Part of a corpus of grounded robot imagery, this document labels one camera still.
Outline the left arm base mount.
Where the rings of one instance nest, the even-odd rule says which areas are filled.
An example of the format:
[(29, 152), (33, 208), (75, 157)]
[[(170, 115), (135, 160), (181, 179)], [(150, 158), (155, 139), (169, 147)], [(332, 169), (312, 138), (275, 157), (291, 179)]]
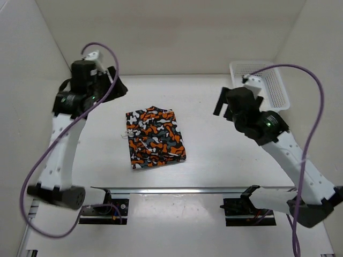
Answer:
[(127, 225), (129, 211), (129, 196), (114, 195), (106, 190), (102, 207), (83, 209), (79, 224), (87, 225)]

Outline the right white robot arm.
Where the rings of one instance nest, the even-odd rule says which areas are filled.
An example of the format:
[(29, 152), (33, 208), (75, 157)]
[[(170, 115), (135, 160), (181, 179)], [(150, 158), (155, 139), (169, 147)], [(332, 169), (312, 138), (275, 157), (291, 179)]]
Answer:
[(248, 187), (240, 196), (241, 209), (253, 214), (270, 209), (291, 215), (300, 225), (312, 228), (325, 220), (342, 203), (342, 187), (328, 181), (306, 160), (306, 153), (296, 143), (289, 126), (275, 111), (260, 111), (263, 97), (254, 96), (245, 87), (222, 88), (214, 115), (224, 104), (224, 118), (236, 130), (252, 139), (269, 153), (296, 186), (291, 191), (273, 190), (258, 185)]

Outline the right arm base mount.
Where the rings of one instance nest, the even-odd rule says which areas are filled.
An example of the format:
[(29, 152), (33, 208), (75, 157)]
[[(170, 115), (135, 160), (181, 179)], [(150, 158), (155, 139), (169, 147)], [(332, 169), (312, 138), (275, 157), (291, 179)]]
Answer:
[(276, 226), (274, 212), (253, 206), (249, 197), (258, 185), (248, 187), (239, 198), (223, 198), (220, 206), (225, 212), (226, 226)]

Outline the orange camouflage shorts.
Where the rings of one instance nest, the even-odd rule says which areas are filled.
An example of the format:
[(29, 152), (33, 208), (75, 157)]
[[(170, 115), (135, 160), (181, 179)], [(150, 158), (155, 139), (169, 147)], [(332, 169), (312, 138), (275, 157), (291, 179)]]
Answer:
[(172, 109), (152, 106), (127, 112), (125, 117), (125, 137), (128, 139), (132, 169), (147, 169), (186, 160), (182, 134)]

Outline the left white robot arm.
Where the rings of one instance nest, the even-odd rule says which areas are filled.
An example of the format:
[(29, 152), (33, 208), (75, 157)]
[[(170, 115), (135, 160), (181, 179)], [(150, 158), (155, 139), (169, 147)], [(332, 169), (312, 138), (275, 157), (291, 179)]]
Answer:
[(83, 205), (86, 190), (72, 183), (74, 156), (87, 121), (81, 115), (99, 100), (108, 102), (127, 91), (113, 66), (104, 69), (99, 62), (86, 59), (72, 63), (71, 78), (60, 85), (52, 110), (50, 141), (57, 144), (45, 157), (46, 164), (37, 183), (28, 185), (29, 196), (73, 210)]

